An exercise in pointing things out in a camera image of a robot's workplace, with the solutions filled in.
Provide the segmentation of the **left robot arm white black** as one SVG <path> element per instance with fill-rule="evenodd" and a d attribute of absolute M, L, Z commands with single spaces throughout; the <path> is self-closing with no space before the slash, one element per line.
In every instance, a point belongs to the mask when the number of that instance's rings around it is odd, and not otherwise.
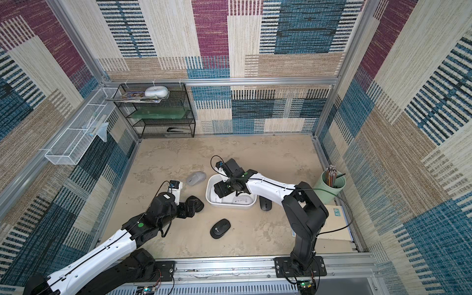
<path fill-rule="evenodd" d="M 105 295 L 126 283 L 157 280 L 161 274 L 145 243 L 165 237 L 175 218 L 191 218 L 201 201 L 190 197 L 176 203 L 170 192 L 157 194 L 144 213 L 130 218 L 112 237 L 70 265 L 50 274 L 31 276 L 25 295 Z"/>

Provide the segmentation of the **green circuit board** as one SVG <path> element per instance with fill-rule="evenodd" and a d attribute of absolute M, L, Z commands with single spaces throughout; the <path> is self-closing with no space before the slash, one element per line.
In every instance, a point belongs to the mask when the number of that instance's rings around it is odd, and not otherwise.
<path fill-rule="evenodd" d="M 136 289 L 136 295 L 155 295 L 156 286 L 140 286 Z"/>

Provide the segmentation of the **grey computer mouse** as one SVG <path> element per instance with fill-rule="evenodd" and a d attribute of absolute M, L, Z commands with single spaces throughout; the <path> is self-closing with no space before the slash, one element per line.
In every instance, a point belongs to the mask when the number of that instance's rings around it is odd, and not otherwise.
<path fill-rule="evenodd" d="M 202 171 L 193 172 L 186 178 L 186 184 L 188 186 L 195 186 L 205 181 L 206 178 L 207 178 L 207 175 L 205 172 L 202 172 Z"/>

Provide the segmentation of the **white flat mouse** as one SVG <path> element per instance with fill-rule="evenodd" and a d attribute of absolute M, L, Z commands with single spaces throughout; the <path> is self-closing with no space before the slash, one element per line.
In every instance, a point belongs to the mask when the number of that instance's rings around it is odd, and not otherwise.
<path fill-rule="evenodd" d="M 233 198 L 232 203 L 235 205 L 249 206 L 253 203 L 253 199 L 250 195 L 238 195 Z"/>

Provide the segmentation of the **black mouse with logo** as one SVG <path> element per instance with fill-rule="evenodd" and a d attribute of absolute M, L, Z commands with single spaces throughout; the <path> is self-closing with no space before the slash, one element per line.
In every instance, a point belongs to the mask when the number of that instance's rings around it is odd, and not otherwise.
<path fill-rule="evenodd" d="M 272 201 L 262 196 L 259 196 L 259 205 L 262 211 L 270 211 L 272 209 Z"/>

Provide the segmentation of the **green pencil cup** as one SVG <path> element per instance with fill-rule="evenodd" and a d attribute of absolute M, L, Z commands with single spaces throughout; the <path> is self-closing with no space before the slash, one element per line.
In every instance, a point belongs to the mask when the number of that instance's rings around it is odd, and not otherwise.
<path fill-rule="evenodd" d="M 324 205 L 329 205 L 346 185 L 345 176 L 342 175 L 334 180 L 334 186 L 329 186 L 328 171 L 324 171 L 315 183 L 313 190 Z"/>

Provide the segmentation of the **white plastic storage box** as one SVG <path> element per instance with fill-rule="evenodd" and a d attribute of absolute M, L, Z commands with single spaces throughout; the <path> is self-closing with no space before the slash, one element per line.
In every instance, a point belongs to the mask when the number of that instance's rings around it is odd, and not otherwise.
<path fill-rule="evenodd" d="M 210 205 L 220 208 L 249 209 L 256 203 L 258 199 L 256 195 L 244 192 L 238 195 L 233 192 L 224 198 L 219 198 L 214 185 L 220 181 L 222 181 L 221 175 L 213 175 L 208 180 L 205 198 Z"/>

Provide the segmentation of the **magazine on shelf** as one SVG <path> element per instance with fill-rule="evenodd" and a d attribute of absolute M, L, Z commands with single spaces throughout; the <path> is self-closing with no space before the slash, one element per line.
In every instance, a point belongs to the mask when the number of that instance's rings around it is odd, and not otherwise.
<path fill-rule="evenodd" d="M 126 92 L 122 95 L 116 95 L 113 98 L 107 98 L 106 101 L 117 103 L 160 103 L 169 96 L 169 94 L 165 96 L 145 96 L 145 94 L 145 92 Z"/>

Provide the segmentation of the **paper cone in basket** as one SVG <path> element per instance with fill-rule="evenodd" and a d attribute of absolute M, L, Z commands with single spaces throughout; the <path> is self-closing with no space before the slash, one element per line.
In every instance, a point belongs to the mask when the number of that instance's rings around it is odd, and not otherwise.
<path fill-rule="evenodd" d="M 106 121 L 105 117 L 96 120 L 92 123 L 88 136 L 94 138 L 98 136 L 104 143 L 107 142 L 107 130 L 109 123 Z"/>

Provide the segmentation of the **black stapler on shelf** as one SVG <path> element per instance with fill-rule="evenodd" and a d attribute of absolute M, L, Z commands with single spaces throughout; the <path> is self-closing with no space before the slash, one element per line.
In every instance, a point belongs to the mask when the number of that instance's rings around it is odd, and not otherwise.
<path fill-rule="evenodd" d="M 178 127 L 169 127 L 167 133 L 192 133 L 192 130 L 189 128 L 178 128 Z"/>

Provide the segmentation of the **pencils bundle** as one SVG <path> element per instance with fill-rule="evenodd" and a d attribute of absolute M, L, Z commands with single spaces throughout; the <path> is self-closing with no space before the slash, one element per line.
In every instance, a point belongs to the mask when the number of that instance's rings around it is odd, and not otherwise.
<path fill-rule="evenodd" d="M 329 165 L 326 169 L 325 183 L 331 188 L 341 188 L 343 187 L 341 180 L 344 176 L 345 173 L 339 172 L 335 165 Z"/>

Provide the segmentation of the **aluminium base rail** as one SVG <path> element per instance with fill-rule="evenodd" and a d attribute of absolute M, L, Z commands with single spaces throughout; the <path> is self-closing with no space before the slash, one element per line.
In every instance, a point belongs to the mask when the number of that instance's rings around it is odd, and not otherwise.
<path fill-rule="evenodd" d="M 287 256 L 183 258 L 175 263 L 173 280 L 160 283 L 157 294 L 295 294 L 312 280 L 319 295 L 386 295 L 384 279 L 367 253 L 324 254 L 303 274 Z M 155 263 L 164 263 L 158 259 Z M 128 279 L 125 284 L 153 285 L 157 280 Z"/>

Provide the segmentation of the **white round device on shelf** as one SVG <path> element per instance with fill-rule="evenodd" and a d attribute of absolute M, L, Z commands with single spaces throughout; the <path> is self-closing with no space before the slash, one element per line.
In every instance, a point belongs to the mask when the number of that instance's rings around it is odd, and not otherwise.
<path fill-rule="evenodd" d="M 145 90 L 145 97 L 154 99 L 168 98 L 170 91 L 165 86 L 152 86 Z"/>

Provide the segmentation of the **green sheet on shelf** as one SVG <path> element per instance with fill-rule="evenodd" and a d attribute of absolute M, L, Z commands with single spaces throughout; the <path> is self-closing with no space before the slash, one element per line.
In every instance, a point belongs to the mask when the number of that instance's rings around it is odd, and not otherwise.
<path fill-rule="evenodd" d="M 131 119 L 183 119 L 188 110 L 179 107 L 146 107 L 141 108 L 127 117 Z"/>

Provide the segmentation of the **black mouse oval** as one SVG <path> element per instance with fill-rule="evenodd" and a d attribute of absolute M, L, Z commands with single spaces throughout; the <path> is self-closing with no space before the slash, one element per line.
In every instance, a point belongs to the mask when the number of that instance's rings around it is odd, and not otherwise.
<path fill-rule="evenodd" d="M 230 228 L 230 221 L 227 219 L 222 219 L 213 225 L 213 227 L 210 229 L 210 235 L 213 239 L 220 239 Z"/>

